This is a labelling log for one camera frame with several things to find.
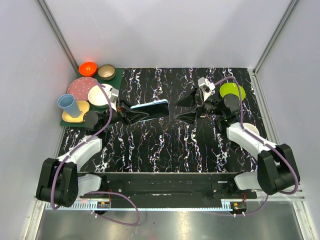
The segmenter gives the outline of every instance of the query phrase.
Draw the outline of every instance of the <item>green mat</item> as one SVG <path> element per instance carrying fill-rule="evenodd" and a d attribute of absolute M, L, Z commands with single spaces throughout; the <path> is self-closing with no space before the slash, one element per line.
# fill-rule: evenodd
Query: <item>green mat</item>
<path fill-rule="evenodd" d="M 97 81 L 101 84 L 109 84 L 112 87 L 120 90 L 120 86 L 121 86 L 121 80 L 122 80 L 122 74 L 124 73 L 124 69 L 123 68 L 117 68 L 115 70 L 115 77 L 112 80 L 106 81 L 103 80 L 101 77 L 99 77 L 98 75 L 98 71 L 97 73 L 92 76 L 94 79 L 97 79 Z M 77 74 L 76 79 L 83 77 L 80 73 Z M 90 110 L 92 111 L 96 111 L 96 112 L 104 112 L 107 108 L 97 108 L 96 106 L 93 106 L 90 104 Z M 78 128 L 83 128 L 85 126 L 85 124 L 82 123 L 71 123 L 71 122 L 66 122 L 61 120 L 60 122 L 60 126 L 66 126 L 66 127 L 78 127 Z"/>

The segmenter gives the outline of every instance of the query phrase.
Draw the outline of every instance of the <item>metallic floor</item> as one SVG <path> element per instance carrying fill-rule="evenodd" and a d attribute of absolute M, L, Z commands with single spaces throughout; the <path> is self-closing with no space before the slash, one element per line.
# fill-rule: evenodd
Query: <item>metallic floor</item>
<path fill-rule="evenodd" d="M 248 203 L 248 211 L 259 207 Z M 208 212 L 141 212 L 138 227 L 95 218 L 88 211 L 46 210 L 37 240 L 300 240 L 303 239 L 292 205 L 268 202 L 256 215 L 225 217 Z M 107 212 L 133 223 L 135 212 Z"/>

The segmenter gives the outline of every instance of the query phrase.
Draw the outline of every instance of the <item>polka dot plate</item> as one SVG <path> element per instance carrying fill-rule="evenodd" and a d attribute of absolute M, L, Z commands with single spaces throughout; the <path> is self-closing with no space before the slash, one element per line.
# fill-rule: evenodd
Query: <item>polka dot plate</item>
<path fill-rule="evenodd" d="M 96 85 L 94 78 L 80 77 L 69 85 L 67 93 L 72 94 L 77 101 L 88 101 L 88 93 Z"/>

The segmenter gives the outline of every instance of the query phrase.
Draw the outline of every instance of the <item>cable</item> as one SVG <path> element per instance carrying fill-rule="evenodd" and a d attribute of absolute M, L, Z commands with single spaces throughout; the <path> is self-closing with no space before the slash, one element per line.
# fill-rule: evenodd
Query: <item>cable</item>
<path fill-rule="evenodd" d="M 122 222 L 122 221 L 117 221 L 117 220 L 114 220 L 112 218 L 109 218 L 109 217 L 106 217 L 106 216 L 101 216 L 101 215 L 98 215 L 96 214 L 95 216 L 97 217 L 100 217 L 102 219 L 106 219 L 106 220 L 109 220 L 111 222 L 114 222 L 116 224 L 121 224 L 121 225 L 125 225 L 125 226 L 130 226 L 130 227 L 134 227 L 134 226 L 138 226 L 139 223 L 140 223 L 140 212 L 137 208 L 137 206 L 134 204 L 133 201 L 131 201 L 127 196 L 121 194 L 121 193 L 117 193 L 117 192 L 112 192 L 112 191 L 91 191 L 91 192 L 88 192 L 86 194 L 109 194 L 110 195 L 117 195 L 117 196 L 120 196 L 122 198 L 124 198 L 125 200 L 127 200 L 135 209 L 135 212 L 136 212 L 136 215 L 137 215 L 137 221 L 135 223 L 126 223 L 126 222 Z"/>
<path fill-rule="evenodd" d="M 104 85 L 100 84 L 96 79 L 94 80 L 95 83 L 98 85 L 98 87 L 100 88 L 100 90 L 102 91 L 103 95 L 105 96 L 107 102 L 108 102 L 108 105 L 109 105 L 109 118 L 108 118 L 108 121 L 106 122 L 106 124 L 104 125 L 104 127 L 102 127 L 99 131 L 97 131 L 94 135 L 92 135 L 91 137 L 89 137 L 86 141 L 83 141 L 82 143 L 80 143 L 79 145 L 75 146 L 71 151 L 70 151 L 70 155 L 67 155 L 63 160 L 62 162 L 59 164 L 59 166 L 57 167 L 56 169 L 56 172 L 54 174 L 54 177 L 53 177 L 53 182 L 52 182 L 52 187 L 51 187 L 51 194 L 50 194 L 50 205 L 51 205 L 51 208 L 53 210 L 57 210 L 58 208 L 60 208 L 60 206 L 55 206 L 55 202 L 54 202 L 54 199 L 55 199 L 55 189 L 56 189 L 56 184 L 57 184 L 57 179 L 58 179 L 58 176 L 59 176 L 59 173 L 61 171 L 61 168 L 62 166 L 64 165 L 64 163 L 72 156 L 72 154 L 75 153 L 75 151 L 77 151 L 79 148 L 81 148 L 81 146 L 83 146 L 84 144 L 90 142 L 94 137 L 96 137 L 97 135 L 99 135 L 101 132 L 103 132 L 107 127 L 108 125 L 110 124 L 111 120 L 112 120 L 112 106 L 111 106 L 111 102 L 110 102 L 110 99 L 108 98 L 106 92 L 104 91 L 103 88 L 105 88 Z M 117 220 L 113 220 L 113 219 L 110 219 L 108 217 L 104 217 L 104 216 L 100 216 L 102 218 L 105 218 L 111 222 L 114 222 L 114 223 L 117 223 L 117 224 L 122 224 L 122 225 L 126 225 L 126 226 L 137 226 L 139 223 L 140 223 L 140 213 L 139 213 L 139 210 L 137 209 L 136 205 L 129 199 L 127 198 L 126 196 L 120 194 L 120 193 L 116 193 L 116 192 L 104 192 L 104 191 L 96 191 L 96 192 L 89 192 L 88 194 L 109 194 L 109 195 L 118 195 L 120 197 L 123 197 L 124 199 L 126 199 L 135 209 L 137 215 L 138 215 L 138 221 L 136 223 L 125 223 L 125 222 L 121 222 L 121 221 L 117 221 Z"/>
<path fill-rule="evenodd" d="M 232 79 L 235 84 L 236 87 L 238 88 L 238 92 L 239 92 L 239 102 L 240 102 L 240 126 L 241 128 L 247 133 L 249 134 L 251 137 L 253 137 L 254 139 L 256 139 L 258 142 L 265 144 L 264 141 L 262 139 L 260 139 L 259 137 L 257 137 L 256 135 L 254 135 L 251 131 L 247 130 L 244 126 L 244 113 L 243 113 L 243 106 L 242 106 L 242 95 L 241 95 L 241 89 L 240 89 L 240 85 L 238 83 L 238 81 L 236 80 L 236 78 L 234 76 L 227 76 L 221 80 L 219 80 L 218 82 L 216 82 L 214 84 L 214 86 L 217 86 L 219 84 L 221 84 L 222 82 L 228 80 L 228 79 Z M 298 190 L 299 187 L 299 181 L 298 181 L 298 177 L 297 174 L 295 172 L 295 170 L 292 168 L 292 166 L 290 165 L 290 163 L 284 158 L 284 156 L 281 155 L 280 152 L 278 152 L 274 147 L 270 146 L 270 144 L 266 143 L 265 146 L 267 146 L 268 148 L 270 148 L 272 151 L 274 151 L 278 157 L 284 162 L 284 164 L 288 167 L 289 171 L 291 172 L 291 174 L 293 175 L 294 178 L 294 189 L 290 192 L 286 192 L 286 191 L 280 191 L 280 193 L 282 194 L 286 194 L 286 195 L 292 195 L 295 194 L 296 191 Z M 260 212 L 260 210 L 266 205 L 267 201 L 268 201 L 269 195 L 267 194 L 265 197 L 265 200 L 263 202 L 263 204 L 255 211 L 247 213 L 246 216 L 250 216 L 250 215 L 254 215 L 258 212 Z"/>

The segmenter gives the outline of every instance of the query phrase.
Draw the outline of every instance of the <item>lime green plate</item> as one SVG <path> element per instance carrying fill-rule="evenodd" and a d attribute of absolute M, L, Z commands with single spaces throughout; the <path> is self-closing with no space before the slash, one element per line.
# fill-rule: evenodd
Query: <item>lime green plate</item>
<path fill-rule="evenodd" d="M 240 86 L 240 90 L 241 90 L 242 100 L 244 100 L 245 97 L 246 97 L 246 92 L 245 92 L 245 90 L 244 90 L 244 88 L 242 86 Z M 240 97 L 237 85 L 235 83 L 233 83 L 233 82 L 228 82 L 228 83 L 223 84 L 220 87 L 220 91 L 219 92 L 220 92 L 221 97 L 224 97 L 227 94 L 236 95 L 236 96 L 238 96 L 238 98 Z"/>

